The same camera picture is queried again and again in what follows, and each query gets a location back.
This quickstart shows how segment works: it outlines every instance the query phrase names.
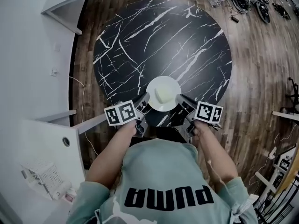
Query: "wall outlet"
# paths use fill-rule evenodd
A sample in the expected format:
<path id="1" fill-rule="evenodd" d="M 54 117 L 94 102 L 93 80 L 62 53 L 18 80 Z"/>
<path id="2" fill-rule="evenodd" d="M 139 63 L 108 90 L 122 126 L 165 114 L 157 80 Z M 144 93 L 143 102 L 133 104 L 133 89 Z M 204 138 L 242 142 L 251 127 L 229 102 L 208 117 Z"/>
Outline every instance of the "wall outlet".
<path id="1" fill-rule="evenodd" d="M 52 71 L 51 71 L 51 76 L 55 77 L 57 75 L 57 73 L 58 73 L 58 70 L 55 67 L 53 67 Z"/>
<path id="2" fill-rule="evenodd" d="M 271 159 L 271 160 L 273 160 L 274 158 L 275 158 L 275 152 L 276 152 L 276 147 L 274 147 L 273 149 L 272 149 L 272 151 L 269 153 L 269 158 Z"/>

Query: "wooden floor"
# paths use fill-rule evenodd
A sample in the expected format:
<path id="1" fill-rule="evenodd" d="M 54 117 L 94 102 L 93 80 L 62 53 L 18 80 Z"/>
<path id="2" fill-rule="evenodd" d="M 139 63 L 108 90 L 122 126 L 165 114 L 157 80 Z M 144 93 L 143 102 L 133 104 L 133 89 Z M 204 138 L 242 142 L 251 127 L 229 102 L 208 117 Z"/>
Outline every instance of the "wooden floor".
<path id="1" fill-rule="evenodd" d="M 120 7 L 136 0 L 89 0 L 81 19 L 83 33 L 78 38 L 74 62 L 74 77 L 85 85 L 83 119 L 90 119 L 103 113 L 110 104 L 99 89 L 93 73 L 93 47 L 106 20 L 112 18 Z M 270 24 L 262 22 L 253 7 L 248 14 L 239 14 L 239 23 L 230 19 L 227 2 L 212 8 L 207 0 L 195 2 L 207 11 L 223 29 L 232 53 L 232 75 L 229 86 L 219 105 L 224 106 L 221 118 L 222 130 L 216 132 L 221 145 L 237 165 L 239 175 L 249 193 L 258 193 L 263 185 L 249 186 L 252 175 L 265 165 L 266 157 L 274 148 L 274 139 L 287 137 L 294 124 L 272 116 L 282 106 L 291 106 L 285 93 L 291 92 L 291 76 L 299 83 L 299 20 L 290 1 L 272 0 L 284 6 L 291 20 L 283 19 L 269 4 Z M 81 122 L 83 87 L 74 82 L 71 87 L 73 109 L 77 109 L 74 124 Z M 276 140 L 278 153 L 298 142 L 298 126 L 288 140 Z M 114 131 L 102 124 L 88 131 L 87 136 L 100 152 L 109 142 Z M 95 158 L 84 134 L 80 137 L 83 162 L 86 167 Z M 260 173 L 271 175 L 273 162 L 268 160 Z"/>

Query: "person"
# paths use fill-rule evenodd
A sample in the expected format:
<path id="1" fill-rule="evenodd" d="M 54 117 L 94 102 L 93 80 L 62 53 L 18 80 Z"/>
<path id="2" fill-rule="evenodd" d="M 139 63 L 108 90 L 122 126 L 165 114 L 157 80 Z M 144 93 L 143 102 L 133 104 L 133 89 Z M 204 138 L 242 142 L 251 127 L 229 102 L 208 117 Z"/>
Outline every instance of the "person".
<path id="1" fill-rule="evenodd" d="M 257 224 L 251 205 L 237 219 L 234 205 L 249 197 L 237 169 L 209 126 L 195 121 L 214 190 L 197 163 L 194 145 L 153 139 L 133 145 L 135 121 L 120 128 L 81 183 L 68 224 Z M 119 173 L 120 183 L 110 197 Z"/>

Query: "wall switch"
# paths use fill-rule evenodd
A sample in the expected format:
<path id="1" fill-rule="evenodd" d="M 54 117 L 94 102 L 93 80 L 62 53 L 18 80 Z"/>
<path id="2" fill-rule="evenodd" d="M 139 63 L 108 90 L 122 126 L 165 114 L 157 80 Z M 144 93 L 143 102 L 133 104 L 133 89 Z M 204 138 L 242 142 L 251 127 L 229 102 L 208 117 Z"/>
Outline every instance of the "wall switch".
<path id="1" fill-rule="evenodd" d="M 58 43 L 54 43 L 54 50 L 55 50 L 56 52 L 60 52 L 60 44 L 58 44 Z"/>
<path id="2" fill-rule="evenodd" d="M 55 77 L 57 75 L 57 73 L 58 73 L 57 69 L 53 67 L 52 72 L 51 72 L 51 76 Z"/>

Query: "mint green sweatshirt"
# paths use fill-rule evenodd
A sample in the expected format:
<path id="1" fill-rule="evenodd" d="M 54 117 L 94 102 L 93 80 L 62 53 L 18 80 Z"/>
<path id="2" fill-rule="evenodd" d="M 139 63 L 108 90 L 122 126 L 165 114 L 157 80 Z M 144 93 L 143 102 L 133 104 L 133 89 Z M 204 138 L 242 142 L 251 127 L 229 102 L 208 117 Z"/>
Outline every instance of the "mint green sweatshirt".
<path id="1" fill-rule="evenodd" d="M 96 182 L 83 182 L 67 224 L 228 224 L 235 203 L 248 193 L 240 177 L 216 194 L 203 179 L 193 145 L 154 139 L 130 147 L 113 196 Z M 241 216 L 257 224 L 251 206 Z"/>

